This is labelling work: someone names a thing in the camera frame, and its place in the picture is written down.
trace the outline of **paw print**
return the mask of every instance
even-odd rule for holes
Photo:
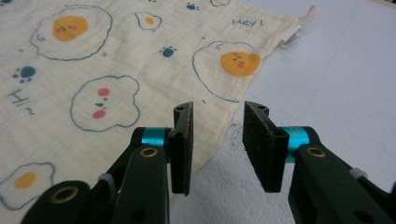
[[[5,4],[9,4],[11,2],[12,2],[12,0],[1,0],[0,1],[0,7],[4,6]]]
[[[20,83],[32,81],[32,78],[35,75],[35,69],[31,66],[25,66],[22,69],[18,68],[16,72],[18,74],[14,74],[12,77],[19,78]]]
[[[163,54],[163,57],[169,58],[170,56],[172,56],[175,51],[177,49],[173,48],[173,47],[168,47],[168,48],[163,48],[162,50],[160,50],[160,53]]]
[[[188,3],[187,8],[189,10],[199,10],[199,7],[196,7],[195,4]]]

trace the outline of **yellow egg yolk print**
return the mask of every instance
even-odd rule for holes
[[[60,41],[70,41],[88,30],[88,23],[83,17],[61,17],[53,23],[52,33]]]
[[[146,17],[146,22],[150,25],[154,24],[154,19],[152,19],[151,17]]]
[[[16,189],[27,189],[35,183],[35,173],[28,172],[14,181]]]
[[[220,64],[225,72],[235,77],[253,75],[262,59],[257,54],[245,52],[228,52],[221,55]]]

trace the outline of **cartoon bear face print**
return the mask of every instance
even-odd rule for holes
[[[103,132],[117,126],[130,127],[140,116],[135,104],[138,91],[139,84],[128,76],[88,81],[73,97],[71,118],[84,131]]]

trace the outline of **cloth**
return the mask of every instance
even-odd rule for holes
[[[248,83],[300,21],[230,0],[2,1],[0,218],[47,188],[93,186],[136,127],[194,102],[192,171],[219,148]]]

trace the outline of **white surface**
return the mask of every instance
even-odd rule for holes
[[[277,48],[246,100],[270,108],[277,126],[313,127],[322,143],[381,189],[396,181],[396,10],[368,0],[245,0],[253,7],[318,16],[295,43]],[[243,104],[219,153],[192,176],[191,195],[171,201],[171,223],[294,223],[283,192],[266,194],[242,139]]]

